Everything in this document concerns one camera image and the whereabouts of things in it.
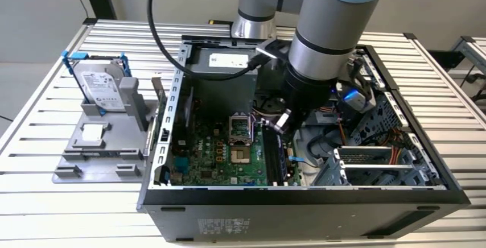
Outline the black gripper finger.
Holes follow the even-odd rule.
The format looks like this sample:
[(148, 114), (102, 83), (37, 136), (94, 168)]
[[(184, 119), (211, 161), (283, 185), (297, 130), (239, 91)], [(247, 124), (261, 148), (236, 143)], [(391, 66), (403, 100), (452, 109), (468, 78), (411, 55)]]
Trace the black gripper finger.
[(285, 109), (281, 115), (277, 117), (277, 120), (272, 124), (272, 129), (276, 132), (284, 132), (288, 129), (291, 110)]

